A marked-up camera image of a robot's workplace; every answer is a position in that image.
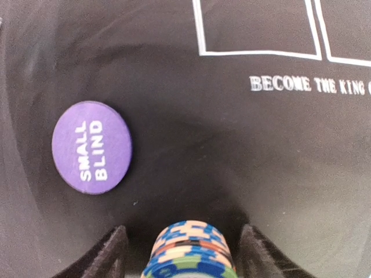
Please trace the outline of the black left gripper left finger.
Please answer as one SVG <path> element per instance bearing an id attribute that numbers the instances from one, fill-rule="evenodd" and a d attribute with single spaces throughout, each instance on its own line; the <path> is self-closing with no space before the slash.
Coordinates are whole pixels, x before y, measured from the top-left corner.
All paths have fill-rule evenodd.
<path id="1" fill-rule="evenodd" d="M 128 236 L 123 225 L 106 233 L 80 259 L 55 277 L 124 277 Z"/>

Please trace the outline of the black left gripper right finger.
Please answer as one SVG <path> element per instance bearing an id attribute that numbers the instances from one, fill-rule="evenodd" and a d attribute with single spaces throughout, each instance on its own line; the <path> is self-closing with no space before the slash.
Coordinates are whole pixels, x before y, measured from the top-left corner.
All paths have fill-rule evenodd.
<path id="1" fill-rule="evenodd" d="M 243 277 L 313 277 L 289 259 L 255 226 L 246 224 L 241 231 L 239 252 Z"/>

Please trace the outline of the stack of poker chips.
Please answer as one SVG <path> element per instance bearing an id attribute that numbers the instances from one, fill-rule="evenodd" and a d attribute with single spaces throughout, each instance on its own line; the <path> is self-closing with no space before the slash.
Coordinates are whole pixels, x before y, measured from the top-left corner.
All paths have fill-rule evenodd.
<path id="1" fill-rule="evenodd" d="M 229 246 L 214 226 L 195 220 L 166 227 L 141 277 L 237 277 Z"/>

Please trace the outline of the purple small blind button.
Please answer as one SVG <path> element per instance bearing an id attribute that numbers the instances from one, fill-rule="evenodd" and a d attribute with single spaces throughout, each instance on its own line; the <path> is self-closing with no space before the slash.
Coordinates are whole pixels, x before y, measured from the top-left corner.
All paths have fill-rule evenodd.
<path id="1" fill-rule="evenodd" d="M 97 101 L 69 107 L 53 131 L 56 169 L 81 193 L 101 195 L 114 189 L 127 173 L 132 153 L 132 138 L 124 119 Z"/>

